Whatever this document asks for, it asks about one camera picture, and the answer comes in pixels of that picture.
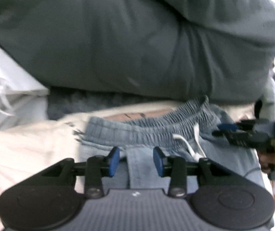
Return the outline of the blue denim pants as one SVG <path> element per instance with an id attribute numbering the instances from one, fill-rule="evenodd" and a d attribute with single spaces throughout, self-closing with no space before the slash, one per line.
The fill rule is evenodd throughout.
<path id="1" fill-rule="evenodd" d="M 256 153 L 216 136 L 236 128 L 206 97 L 82 114 L 77 213 L 63 230 L 270 230 Z"/>

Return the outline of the dark grey pillow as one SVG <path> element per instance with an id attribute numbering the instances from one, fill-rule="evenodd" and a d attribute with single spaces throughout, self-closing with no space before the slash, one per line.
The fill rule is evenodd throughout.
<path id="1" fill-rule="evenodd" d="M 47 86 L 247 104 L 275 57 L 275 3 L 0 0 L 0 47 Z"/>

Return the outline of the cream bear print bedsheet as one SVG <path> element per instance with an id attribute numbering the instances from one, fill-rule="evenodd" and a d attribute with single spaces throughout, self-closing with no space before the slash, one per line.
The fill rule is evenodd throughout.
<path id="1" fill-rule="evenodd" d="M 103 187 L 167 188 L 153 163 L 153 148 L 193 160 L 189 148 L 238 174 L 257 164 L 252 150 L 230 146 L 212 136 L 221 123 L 232 123 L 228 112 L 207 99 L 187 103 L 155 102 L 66 115 L 0 131 L 0 194 L 7 188 L 65 158 L 77 162 L 107 155 L 117 146 L 121 161 Z"/>

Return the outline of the white grey garment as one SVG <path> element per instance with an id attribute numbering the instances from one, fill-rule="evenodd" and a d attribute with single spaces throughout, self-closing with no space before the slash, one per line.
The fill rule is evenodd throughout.
<path id="1" fill-rule="evenodd" d="M 0 130 L 47 119 L 49 89 L 0 48 Z"/>

